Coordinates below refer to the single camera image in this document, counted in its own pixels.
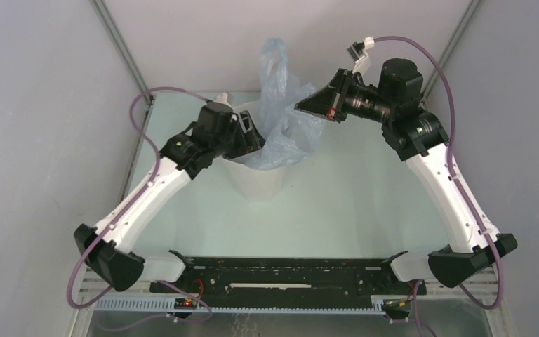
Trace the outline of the white octagonal trash bin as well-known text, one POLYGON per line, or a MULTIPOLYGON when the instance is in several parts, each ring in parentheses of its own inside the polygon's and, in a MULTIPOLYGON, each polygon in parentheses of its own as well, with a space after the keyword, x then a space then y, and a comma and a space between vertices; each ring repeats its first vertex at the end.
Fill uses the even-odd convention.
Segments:
POLYGON ((264 133, 261 150, 236 159, 223 159, 233 183, 251 202, 269 202, 280 193, 286 175, 285 143, 275 132, 264 133))

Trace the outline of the light blue plastic trash bag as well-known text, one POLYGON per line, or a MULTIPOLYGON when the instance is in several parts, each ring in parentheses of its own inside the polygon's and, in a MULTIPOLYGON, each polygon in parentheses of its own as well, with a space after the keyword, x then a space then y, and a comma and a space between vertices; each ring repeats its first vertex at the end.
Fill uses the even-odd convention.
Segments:
POLYGON ((326 121, 295 109, 295 104, 317 92, 316 86, 289 70, 285 42, 266 39, 260 51, 260 98, 250 115, 265 139, 263 148, 248 156, 250 169, 271 170, 311 157, 319 146, 326 121))

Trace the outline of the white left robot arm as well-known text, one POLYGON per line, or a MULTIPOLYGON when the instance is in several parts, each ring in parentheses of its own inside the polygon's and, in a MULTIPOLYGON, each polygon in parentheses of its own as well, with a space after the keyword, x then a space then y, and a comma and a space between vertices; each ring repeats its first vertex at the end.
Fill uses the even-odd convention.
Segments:
POLYGON ((252 154, 264 144, 249 111, 206 103, 196 121, 156 152, 152 168, 108 216, 93 227, 82 224, 74 231, 86 266, 118 292, 141 279, 162 279, 180 293, 191 289, 194 274, 180 254, 147 260, 133 247, 162 206, 215 159, 252 154))

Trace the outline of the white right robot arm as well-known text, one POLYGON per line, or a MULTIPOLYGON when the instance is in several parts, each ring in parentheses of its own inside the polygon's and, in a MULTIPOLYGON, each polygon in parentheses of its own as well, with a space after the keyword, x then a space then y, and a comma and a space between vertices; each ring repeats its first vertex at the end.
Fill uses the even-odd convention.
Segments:
POLYGON ((341 123, 349 115, 382 125, 385 142, 418 177, 443 219, 448 244, 429 253, 398 253, 386 260, 381 287, 399 293, 408 281, 436 279, 454 288, 513 252, 513 234, 502 234, 473 199, 457 163, 447 162, 450 140, 439 119, 420 107, 423 77, 410 60, 393 58, 382 66, 377 86, 358 72, 340 68, 323 88, 295 109, 341 123))

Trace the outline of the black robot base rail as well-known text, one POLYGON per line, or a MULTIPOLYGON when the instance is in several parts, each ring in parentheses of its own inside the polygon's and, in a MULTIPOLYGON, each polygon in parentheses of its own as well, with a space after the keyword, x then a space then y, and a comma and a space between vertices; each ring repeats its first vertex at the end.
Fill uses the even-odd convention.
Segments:
POLYGON ((312 309, 371 308, 376 298, 406 300, 416 289, 379 258, 190 256, 174 286, 210 306, 312 309))

